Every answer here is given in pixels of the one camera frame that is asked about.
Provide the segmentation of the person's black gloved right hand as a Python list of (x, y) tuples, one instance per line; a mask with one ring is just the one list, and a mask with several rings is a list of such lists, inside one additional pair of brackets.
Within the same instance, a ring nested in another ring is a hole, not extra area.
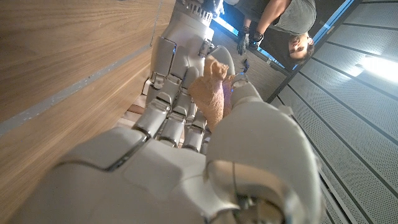
[(264, 38), (264, 34), (255, 32), (250, 38), (249, 38), (249, 48), (251, 50), (257, 50)]

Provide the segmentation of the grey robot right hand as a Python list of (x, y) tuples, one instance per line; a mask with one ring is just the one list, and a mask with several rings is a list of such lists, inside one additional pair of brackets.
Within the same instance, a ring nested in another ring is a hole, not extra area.
[(206, 154), (113, 128), (65, 154), (11, 223), (319, 223), (316, 157), (297, 123), (237, 81)]

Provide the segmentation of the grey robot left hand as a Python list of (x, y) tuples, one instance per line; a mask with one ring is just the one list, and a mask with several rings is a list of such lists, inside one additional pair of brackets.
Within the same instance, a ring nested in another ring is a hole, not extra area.
[(157, 129), (166, 119), (185, 124), (192, 104), (198, 106), (210, 129), (228, 115), (234, 66), (224, 47), (208, 51), (213, 34), (208, 25), (182, 12), (172, 16), (155, 44), (140, 127)]

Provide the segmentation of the person's black gloved left hand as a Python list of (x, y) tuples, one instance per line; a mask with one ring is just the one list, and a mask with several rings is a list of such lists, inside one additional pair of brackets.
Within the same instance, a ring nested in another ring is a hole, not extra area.
[(238, 54), (243, 55), (246, 53), (246, 49), (249, 46), (249, 27), (243, 26), (238, 32)]

